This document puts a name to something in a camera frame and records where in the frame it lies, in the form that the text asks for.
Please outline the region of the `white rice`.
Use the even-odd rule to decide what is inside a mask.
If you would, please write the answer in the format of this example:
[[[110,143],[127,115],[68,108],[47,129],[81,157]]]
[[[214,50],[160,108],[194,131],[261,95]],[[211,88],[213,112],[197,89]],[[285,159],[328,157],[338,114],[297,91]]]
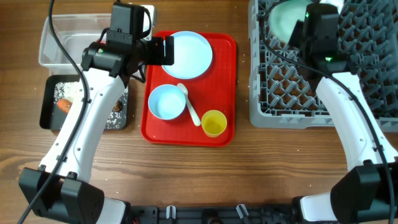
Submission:
[[[62,112],[57,101],[60,99],[68,99],[73,103],[74,96],[77,95],[80,84],[78,82],[59,82],[55,85],[53,94],[53,111],[50,114],[50,129],[59,130],[67,114]],[[127,106],[128,106],[129,88],[125,88],[123,94],[118,101],[123,104],[120,112],[111,111],[105,125],[105,129],[124,129],[127,123]]]

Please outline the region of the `light blue bowl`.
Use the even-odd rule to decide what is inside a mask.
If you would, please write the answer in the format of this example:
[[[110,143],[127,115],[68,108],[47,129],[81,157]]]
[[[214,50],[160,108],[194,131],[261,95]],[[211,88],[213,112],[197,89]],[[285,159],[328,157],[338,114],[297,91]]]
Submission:
[[[186,107],[183,91],[171,84],[164,84],[152,90],[148,98],[150,112],[159,119],[172,120],[182,114]]]

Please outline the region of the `green bowl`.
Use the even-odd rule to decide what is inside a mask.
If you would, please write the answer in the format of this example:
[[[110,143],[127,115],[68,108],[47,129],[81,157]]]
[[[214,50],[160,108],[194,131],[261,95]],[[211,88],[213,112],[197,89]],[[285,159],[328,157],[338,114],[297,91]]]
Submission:
[[[272,35],[288,44],[297,21],[303,22],[309,0],[289,0],[273,8],[269,14]]]

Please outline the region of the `yellow plastic cup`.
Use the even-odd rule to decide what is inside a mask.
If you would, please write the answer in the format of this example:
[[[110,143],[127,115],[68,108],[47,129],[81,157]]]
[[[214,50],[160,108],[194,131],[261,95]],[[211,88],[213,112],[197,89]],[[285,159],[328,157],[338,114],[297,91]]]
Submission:
[[[201,118],[204,133],[211,138],[222,134],[228,125],[226,116],[218,110],[209,110]]]

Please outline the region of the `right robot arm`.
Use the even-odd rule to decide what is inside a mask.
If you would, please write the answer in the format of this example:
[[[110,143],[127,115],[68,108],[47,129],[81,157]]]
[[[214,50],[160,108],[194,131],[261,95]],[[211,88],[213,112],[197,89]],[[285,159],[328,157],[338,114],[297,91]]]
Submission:
[[[329,192],[300,199],[302,217],[308,222],[387,219],[393,223],[397,212],[397,151],[377,124],[349,57],[337,52],[338,20],[336,6],[310,3],[289,41],[299,49],[303,75],[333,120],[348,169]]]

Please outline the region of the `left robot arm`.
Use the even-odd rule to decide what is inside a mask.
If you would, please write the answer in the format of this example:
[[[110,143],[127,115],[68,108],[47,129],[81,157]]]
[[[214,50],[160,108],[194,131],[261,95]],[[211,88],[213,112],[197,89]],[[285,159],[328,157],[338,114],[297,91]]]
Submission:
[[[155,8],[115,2],[109,27],[75,65],[78,93],[65,122],[36,169],[25,168],[19,187],[27,212],[65,223],[132,223],[129,202],[108,198],[90,184],[94,155],[109,114],[130,79],[145,82],[145,65],[174,62],[172,37],[154,37]]]

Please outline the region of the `orange carrot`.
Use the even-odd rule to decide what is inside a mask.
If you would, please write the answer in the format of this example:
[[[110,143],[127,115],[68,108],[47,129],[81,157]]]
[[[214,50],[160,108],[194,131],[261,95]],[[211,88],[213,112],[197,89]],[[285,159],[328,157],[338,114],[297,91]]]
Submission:
[[[72,107],[72,102],[63,98],[57,101],[57,106],[62,112],[68,114]]]

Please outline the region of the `brown mushroom piece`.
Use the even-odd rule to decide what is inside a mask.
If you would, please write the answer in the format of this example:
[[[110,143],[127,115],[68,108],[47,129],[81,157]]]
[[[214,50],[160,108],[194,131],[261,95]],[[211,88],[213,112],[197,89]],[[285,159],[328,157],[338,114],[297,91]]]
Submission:
[[[123,109],[123,104],[121,101],[117,101],[116,104],[113,106],[113,111],[120,112]]]

